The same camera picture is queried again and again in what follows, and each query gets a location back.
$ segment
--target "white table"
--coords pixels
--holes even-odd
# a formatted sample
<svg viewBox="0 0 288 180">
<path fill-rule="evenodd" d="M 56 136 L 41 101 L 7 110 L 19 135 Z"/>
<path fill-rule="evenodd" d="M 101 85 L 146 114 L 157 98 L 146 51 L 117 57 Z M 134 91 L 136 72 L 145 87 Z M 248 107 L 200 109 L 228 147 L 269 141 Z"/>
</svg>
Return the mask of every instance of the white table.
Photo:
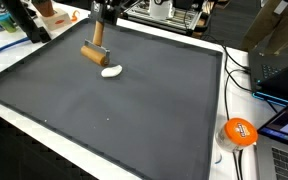
<svg viewBox="0 0 288 180">
<path fill-rule="evenodd" d="M 70 6 L 65 6 L 61 4 L 55 4 L 54 7 L 59 7 L 72 15 L 72 12 L 77 8 Z M 79 20 L 86 18 L 89 14 L 89 11 L 78 9 L 80 11 Z M 38 26 L 43 25 L 43 23 L 37 19 L 35 20 Z M 167 32 L 164 30 L 148 27 L 145 25 L 133 23 L 130 21 L 119 19 L 117 22 L 118 26 L 134 29 L 137 31 L 142 31 L 145 33 L 153 34 L 156 36 L 161 36 L 176 41 L 185 42 L 191 45 L 204 47 L 207 49 L 212 49 L 215 51 L 223 52 L 221 46 L 205 42 L 198 39 L 193 39 L 190 37 L 178 35 L 172 32 Z M 55 32 L 51 32 L 50 35 L 52 38 L 58 36 L 59 34 L 66 31 L 70 26 L 60 28 Z M 25 34 L 18 30 L 16 33 L 13 33 L 10 36 L 9 33 L 3 32 L 0 33 L 0 46 L 5 45 L 9 42 L 21 39 L 25 37 Z M 16 47 L 10 48 L 7 51 L 0 53 L 0 71 L 8 68 L 12 64 L 21 60 L 28 54 L 36 51 L 45 44 L 37 43 L 31 44 L 26 42 L 25 44 L 18 45 Z M 242 65 L 247 64 L 247 54 L 245 52 L 228 48 L 230 55 Z M 236 69 L 238 66 L 228 62 L 228 69 Z M 236 80 L 243 87 L 250 88 L 249 77 L 243 74 L 233 74 L 236 77 Z M 215 129 L 218 130 L 226 122 L 226 113 L 224 108 L 224 84 L 227 74 L 224 73 L 224 70 L 221 72 L 220 80 L 220 91 L 219 91 L 219 101 L 218 101 L 218 113 L 217 113 L 217 123 Z M 255 127 L 260 127 L 264 124 L 271 116 L 274 115 L 274 112 L 265 102 L 256 100 L 251 97 L 251 95 L 243 90 L 240 90 L 231 80 L 228 84 L 228 109 L 231 117 L 241 117 L 249 120 Z M 35 138 L 39 142 L 48 146 L 53 151 L 57 152 L 61 156 L 67 158 L 69 161 L 78 165 L 80 168 L 84 169 L 86 172 L 92 174 L 98 179 L 139 179 L 133 174 L 125 171 L 124 169 L 110 163 L 109 161 L 103 159 L 100 156 L 88 151 L 87 149 L 67 140 L 66 138 L 44 128 L 43 126 L 37 124 L 33 120 L 28 119 L 2 105 L 0 105 L 0 117 L 5 119 L 10 124 L 19 128 L 26 134 Z M 216 160 L 219 158 L 219 154 L 222 155 L 223 159 L 221 163 L 215 164 Z M 243 177 L 245 180 L 256 180 L 257 179 L 257 169 L 256 169 L 256 156 L 253 147 L 248 147 L 244 150 L 243 160 Z M 213 142 L 213 154 L 212 154 L 212 164 L 210 172 L 210 180 L 234 180 L 237 179 L 235 166 L 233 161 L 233 156 L 231 153 L 221 150 L 214 140 Z"/>
</svg>

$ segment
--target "black tray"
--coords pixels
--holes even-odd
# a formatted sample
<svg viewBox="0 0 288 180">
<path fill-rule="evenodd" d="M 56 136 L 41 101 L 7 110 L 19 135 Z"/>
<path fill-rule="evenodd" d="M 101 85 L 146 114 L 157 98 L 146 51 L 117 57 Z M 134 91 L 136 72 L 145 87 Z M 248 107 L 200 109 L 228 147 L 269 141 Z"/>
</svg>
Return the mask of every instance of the black tray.
<svg viewBox="0 0 288 180">
<path fill-rule="evenodd" d="M 93 29 L 85 19 L 1 72 L 0 103 L 142 178 L 208 179 L 222 54 L 107 25 L 123 72 L 105 79 L 80 54 Z"/>
</svg>

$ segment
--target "white object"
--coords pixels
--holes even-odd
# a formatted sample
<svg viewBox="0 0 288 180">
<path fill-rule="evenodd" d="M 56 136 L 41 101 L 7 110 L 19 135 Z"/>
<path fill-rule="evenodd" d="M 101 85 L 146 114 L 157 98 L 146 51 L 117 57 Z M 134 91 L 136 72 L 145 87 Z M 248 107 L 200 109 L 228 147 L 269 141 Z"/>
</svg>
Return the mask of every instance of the white object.
<svg viewBox="0 0 288 180">
<path fill-rule="evenodd" d="M 166 20 L 174 16 L 173 1 L 164 1 L 161 5 L 156 4 L 161 0 L 150 0 L 148 12 L 150 17 L 157 20 Z"/>
<path fill-rule="evenodd" d="M 287 5 L 288 5 L 288 2 L 281 1 L 280 4 L 274 10 L 274 12 L 276 14 L 281 14 L 284 11 L 284 9 L 286 8 Z"/>
<path fill-rule="evenodd" d="M 50 31 L 72 24 L 67 12 L 60 8 L 54 8 L 54 15 L 51 17 L 39 16 L 44 22 L 46 28 Z"/>
<path fill-rule="evenodd" d="M 118 65 L 115 67 L 109 67 L 109 68 L 105 68 L 102 71 L 102 76 L 103 77 L 115 77 L 117 75 L 119 75 L 122 72 L 122 66 Z"/>
</svg>

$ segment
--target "paper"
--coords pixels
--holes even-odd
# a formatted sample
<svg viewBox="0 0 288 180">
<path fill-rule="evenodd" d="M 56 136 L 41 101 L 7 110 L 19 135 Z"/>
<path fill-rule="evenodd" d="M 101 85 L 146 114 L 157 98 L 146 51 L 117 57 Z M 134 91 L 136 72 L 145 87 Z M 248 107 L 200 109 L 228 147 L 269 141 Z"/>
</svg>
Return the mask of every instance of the paper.
<svg viewBox="0 0 288 180">
<path fill-rule="evenodd" d="M 284 11 L 284 9 L 286 8 L 287 5 L 288 5 L 288 2 L 281 1 L 280 4 L 274 10 L 274 12 L 276 14 L 281 14 Z"/>
</svg>

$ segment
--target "laptop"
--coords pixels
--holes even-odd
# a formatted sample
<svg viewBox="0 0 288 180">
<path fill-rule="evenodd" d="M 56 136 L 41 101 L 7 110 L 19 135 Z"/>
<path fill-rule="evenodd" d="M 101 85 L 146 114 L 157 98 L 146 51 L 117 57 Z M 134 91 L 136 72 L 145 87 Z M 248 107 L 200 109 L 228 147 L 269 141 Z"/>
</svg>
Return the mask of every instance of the laptop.
<svg viewBox="0 0 288 180">
<path fill-rule="evenodd" d="M 261 180 L 288 180 L 288 106 L 259 130 L 258 172 Z"/>
<path fill-rule="evenodd" d="M 288 56 L 249 53 L 251 90 L 255 98 L 281 106 L 288 105 Z"/>
</svg>

